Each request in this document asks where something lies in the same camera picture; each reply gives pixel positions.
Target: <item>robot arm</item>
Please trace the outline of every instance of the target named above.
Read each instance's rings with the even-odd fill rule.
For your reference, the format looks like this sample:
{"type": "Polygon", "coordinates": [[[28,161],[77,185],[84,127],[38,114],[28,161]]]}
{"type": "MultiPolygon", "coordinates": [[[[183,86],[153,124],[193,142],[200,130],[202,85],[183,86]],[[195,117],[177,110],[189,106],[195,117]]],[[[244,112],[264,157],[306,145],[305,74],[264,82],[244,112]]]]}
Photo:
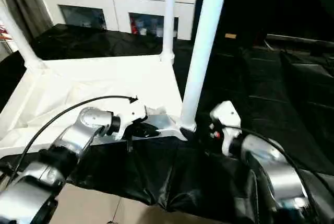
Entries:
{"type": "Polygon", "coordinates": [[[0,194],[0,224],[49,223],[57,208],[57,195],[94,137],[115,134],[119,140],[126,127],[145,117],[145,107],[138,101],[118,116],[96,108],[83,109],[76,122],[48,150],[41,150],[38,160],[0,194]]]}
{"type": "Polygon", "coordinates": [[[213,121],[211,137],[222,136],[223,154],[240,159],[254,171],[269,210],[302,214],[309,205],[303,183],[281,152],[254,135],[244,135],[240,129],[224,127],[240,127],[241,124],[230,101],[218,105],[210,116],[213,121]]]}

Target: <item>tiled floor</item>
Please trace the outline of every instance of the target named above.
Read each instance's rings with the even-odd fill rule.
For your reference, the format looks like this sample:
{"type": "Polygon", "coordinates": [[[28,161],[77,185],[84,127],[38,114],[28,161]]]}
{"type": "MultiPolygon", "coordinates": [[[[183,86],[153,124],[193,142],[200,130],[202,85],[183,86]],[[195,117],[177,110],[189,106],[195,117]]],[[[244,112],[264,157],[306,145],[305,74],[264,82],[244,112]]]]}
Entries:
{"type": "Polygon", "coordinates": [[[66,185],[51,224],[218,224],[181,213],[167,213],[130,199],[66,185]]]}

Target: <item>white cabinet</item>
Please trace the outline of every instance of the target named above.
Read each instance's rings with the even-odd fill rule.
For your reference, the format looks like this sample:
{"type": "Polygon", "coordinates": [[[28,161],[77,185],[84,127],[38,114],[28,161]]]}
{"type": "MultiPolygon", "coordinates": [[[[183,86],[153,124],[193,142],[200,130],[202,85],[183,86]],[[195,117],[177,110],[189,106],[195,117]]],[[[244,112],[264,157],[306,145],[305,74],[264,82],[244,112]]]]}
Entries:
{"type": "MultiPolygon", "coordinates": [[[[164,15],[164,0],[44,0],[54,24],[133,32],[131,15],[164,15]]],[[[195,0],[175,0],[177,38],[190,40],[195,0]]]]}
{"type": "Polygon", "coordinates": [[[44,0],[53,24],[118,31],[113,0],[44,0]]]}
{"type": "MultiPolygon", "coordinates": [[[[118,29],[121,32],[132,32],[130,14],[147,14],[163,16],[165,11],[164,1],[151,0],[114,0],[118,29]]],[[[174,17],[178,19],[177,37],[190,40],[193,27],[194,5],[176,3],[174,17]]]]}

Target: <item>black cloth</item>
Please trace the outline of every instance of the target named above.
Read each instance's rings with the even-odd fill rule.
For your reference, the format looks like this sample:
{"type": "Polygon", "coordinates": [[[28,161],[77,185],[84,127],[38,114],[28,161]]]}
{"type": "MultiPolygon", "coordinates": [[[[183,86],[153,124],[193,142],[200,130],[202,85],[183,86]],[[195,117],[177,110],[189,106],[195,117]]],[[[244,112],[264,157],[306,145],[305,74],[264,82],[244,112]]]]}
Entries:
{"type": "MultiPolygon", "coordinates": [[[[158,54],[162,42],[152,37],[57,25],[32,45],[38,57],[54,60],[158,54]]],[[[174,52],[173,67],[183,95],[192,45],[177,40],[174,52]]],[[[267,212],[262,207],[255,177],[239,161],[223,157],[208,145],[208,113],[218,103],[231,100],[243,127],[275,139],[287,153],[312,169],[334,175],[334,157],[330,155],[334,115],[332,64],[322,57],[231,49],[216,44],[198,108],[198,136],[193,141],[135,141],[131,153],[126,152],[125,143],[93,146],[70,181],[148,205],[159,204],[168,211],[231,223],[257,223],[267,212]]],[[[1,62],[0,70],[4,77],[2,108],[25,70],[19,53],[1,62]]],[[[33,158],[34,154],[28,155],[22,167],[33,158]]],[[[2,161],[15,159],[11,156],[2,161]]],[[[320,199],[319,205],[334,205],[323,186],[308,173],[305,176],[315,198],[320,199]]],[[[324,177],[334,185],[331,176],[324,177]]],[[[330,207],[322,207],[320,213],[326,223],[334,220],[330,207]]]]}

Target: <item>black cable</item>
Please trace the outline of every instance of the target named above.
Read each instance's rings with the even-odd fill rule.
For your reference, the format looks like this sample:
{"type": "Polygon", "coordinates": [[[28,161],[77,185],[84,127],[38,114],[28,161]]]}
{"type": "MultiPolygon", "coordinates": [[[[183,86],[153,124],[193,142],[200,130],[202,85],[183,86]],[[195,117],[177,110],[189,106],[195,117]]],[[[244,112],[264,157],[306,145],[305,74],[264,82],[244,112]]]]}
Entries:
{"type": "Polygon", "coordinates": [[[309,171],[311,174],[313,174],[322,183],[322,185],[325,187],[325,189],[327,189],[327,191],[330,193],[330,195],[334,198],[334,190],[330,187],[329,183],[323,177],[320,176],[319,173],[312,170],[307,164],[302,162],[296,156],[292,156],[292,155],[290,155],[290,156],[292,157],[292,159],[297,161],[297,163],[299,163],[302,167],[304,167],[307,171],[309,171]]]}
{"type": "Polygon", "coordinates": [[[252,134],[260,139],[263,139],[266,143],[270,144],[271,146],[273,146],[275,149],[277,149],[284,157],[285,159],[287,160],[287,162],[296,170],[296,173],[297,175],[299,176],[303,186],[304,186],[304,189],[305,189],[305,192],[307,194],[307,198],[308,198],[308,201],[309,201],[309,204],[312,208],[312,211],[314,212],[315,216],[317,216],[317,211],[315,209],[315,201],[313,199],[313,196],[312,196],[312,193],[308,187],[308,185],[306,184],[304,178],[302,177],[301,175],[301,172],[300,172],[300,169],[298,168],[297,164],[294,162],[293,158],[291,158],[290,155],[288,155],[284,150],[283,148],[281,148],[279,145],[277,145],[276,143],[272,142],[269,138],[267,138],[266,136],[262,135],[262,134],[259,134],[253,130],[250,130],[250,129],[246,129],[246,128],[243,128],[243,127],[238,127],[238,126],[228,126],[228,125],[223,125],[223,128],[224,127],[227,127],[227,128],[232,128],[232,129],[237,129],[237,130],[241,130],[243,132],[246,132],[248,134],[252,134]]]}
{"type": "Polygon", "coordinates": [[[59,117],[63,116],[65,113],[68,113],[69,111],[81,106],[81,105],[84,105],[84,104],[87,104],[89,102],[92,102],[92,101],[96,101],[96,100],[102,100],[102,99],[110,99],[110,98],[114,98],[114,99],[128,99],[130,101],[130,103],[136,101],[137,99],[136,98],[132,98],[132,97],[129,97],[129,96],[117,96],[117,95],[109,95],[109,96],[101,96],[101,97],[96,97],[96,98],[93,98],[93,99],[89,99],[89,100],[85,100],[83,102],[80,102],[78,104],[75,104],[73,105],[72,107],[68,108],[68,109],[65,109],[63,112],[57,114],[56,116],[54,116],[51,120],[49,120],[44,126],[42,126],[41,129],[38,130],[38,132],[33,136],[33,138],[29,141],[29,143],[27,144],[27,146],[25,147],[23,153],[21,154],[15,168],[14,168],[14,171],[13,173],[11,174],[10,178],[9,178],[9,181],[7,183],[7,186],[14,180],[15,178],[15,175],[17,174],[17,172],[19,171],[19,168],[23,162],[23,159],[25,158],[26,154],[28,153],[28,150],[29,148],[32,146],[32,144],[34,143],[34,141],[37,139],[37,137],[47,128],[49,127],[54,121],[56,121],[59,117]]]}

